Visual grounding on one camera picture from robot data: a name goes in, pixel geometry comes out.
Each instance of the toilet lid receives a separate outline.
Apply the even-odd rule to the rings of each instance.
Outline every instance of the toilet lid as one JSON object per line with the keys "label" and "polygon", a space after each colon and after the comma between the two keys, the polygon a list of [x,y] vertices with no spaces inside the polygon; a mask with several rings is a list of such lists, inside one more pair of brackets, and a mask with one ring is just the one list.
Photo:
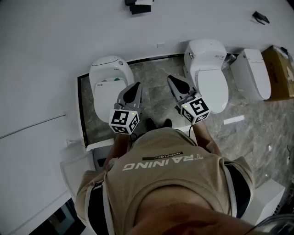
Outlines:
{"label": "toilet lid", "polygon": [[126,88],[123,80],[96,83],[94,89],[94,109],[97,116],[104,122],[109,122],[110,111],[119,93]]}
{"label": "toilet lid", "polygon": [[219,113],[225,109],[229,90],[221,70],[200,71],[198,73],[198,89],[213,113]]}

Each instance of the smart toilet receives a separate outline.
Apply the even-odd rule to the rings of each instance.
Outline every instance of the smart toilet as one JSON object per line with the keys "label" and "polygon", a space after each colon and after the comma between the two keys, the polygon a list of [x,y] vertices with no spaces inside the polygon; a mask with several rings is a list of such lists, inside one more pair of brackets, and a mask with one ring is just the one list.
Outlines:
{"label": "smart toilet", "polygon": [[186,78],[192,79],[212,113],[222,112],[229,91],[221,65],[226,57],[222,43],[212,39],[193,40],[184,54]]}
{"label": "smart toilet", "polygon": [[107,56],[92,63],[89,78],[95,112],[102,121],[108,123],[119,93],[134,83],[133,72],[122,58]]}
{"label": "smart toilet", "polygon": [[259,50],[244,49],[230,67],[242,96],[255,101],[270,98],[270,78]]}

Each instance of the cable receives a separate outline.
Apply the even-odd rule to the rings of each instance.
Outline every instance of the cable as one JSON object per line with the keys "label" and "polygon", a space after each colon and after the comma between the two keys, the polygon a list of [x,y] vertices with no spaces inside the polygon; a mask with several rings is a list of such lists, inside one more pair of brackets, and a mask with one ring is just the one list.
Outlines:
{"label": "cable", "polygon": [[190,127],[190,129],[189,129],[189,137],[190,137],[190,131],[191,131],[191,128],[192,128],[192,125],[191,125],[191,127]]}
{"label": "cable", "polygon": [[48,122],[48,121],[54,120],[54,119],[56,119],[56,118],[61,118],[61,117],[64,117],[64,116],[66,116],[66,114],[60,115],[60,116],[58,116],[58,117],[53,117],[53,118],[47,119],[47,120],[45,120],[45,121],[42,121],[42,122],[39,122],[39,123],[36,123],[36,124],[30,125],[30,126],[27,126],[27,127],[21,128],[21,129],[19,129],[19,130],[16,130],[16,131],[13,131],[13,132],[11,132],[11,133],[8,133],[8,134],[5,134],[5,135],[3,135],[3,136],[0,136],[0,139],[3,139],[3,138],[5,138],[5,137],[7,137],[7,136],[9,136],[9,135],[15,134],[15,133],[20,132],[20,131],[22,131],[22,130],[28,129],[28,128],[30,128],[30,127],[34,127],[34,126],[36,126],[36,125],[39,125],[39,124],[42,124],[42,123],[46,123],[46,122]]}
{"label": "cable", "polygon": [[[132,139],[132,134],[136,136],[135,140]],[[138,139],[138,136],[135,133],[132,133],[132,134],[130,134],[130,141],[129,141],[130,142],[130,147],[132,147],[133,143]]]}

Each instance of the shoe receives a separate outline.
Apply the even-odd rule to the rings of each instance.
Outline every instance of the shoe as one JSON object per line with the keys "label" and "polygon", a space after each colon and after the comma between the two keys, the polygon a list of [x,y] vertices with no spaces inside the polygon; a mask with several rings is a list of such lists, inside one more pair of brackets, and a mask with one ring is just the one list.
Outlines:
{"label": "shoe", "polygon": [[166,119],[164,121],[164,124],[163,124],[163,126],[161,128],[164,128],[164,127],[170,127],[171,128],[172,126],[173,126],[173,124],[172,124],[171,120],[170,119]]}
{"label": "shoe", "polygon": [[151,130],[156,129],[156,125],[155,125],[153,119],[150,117],[146,119],[146,129],[147,129],[147,131],[151,131]]}

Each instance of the marble floor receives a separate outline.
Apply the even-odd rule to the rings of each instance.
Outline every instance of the marble floor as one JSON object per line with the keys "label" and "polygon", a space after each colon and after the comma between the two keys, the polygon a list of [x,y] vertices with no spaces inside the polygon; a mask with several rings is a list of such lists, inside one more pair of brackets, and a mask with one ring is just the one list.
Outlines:
{"label": "marble floor", "polygon": [[[170,118],[173,127],[187,131],[189,123],[174,108],[176,103],[167,84],[167,76],[184,76],[183,57],[130,65],[135,82],[143,84],[142,114],[136,134],[145,132],[144,121],[151,117],[158,126]],[[234,83],[230,68],[223,70],[229,88],[229,101],[222,113],[204,120],[223,157],[231,160],[244,156],[251,166],[256,187],[269,178],[287,186],[294,174],[294,156],[287,164],[289,147],[294,146],[294,99],[287,101],[249,101]],[[107,123],[97,117],[89,78],[81,80],[83,113],[88,142],[113,137]],[[244,115],[245,119],[224,125],[223,120]]]}

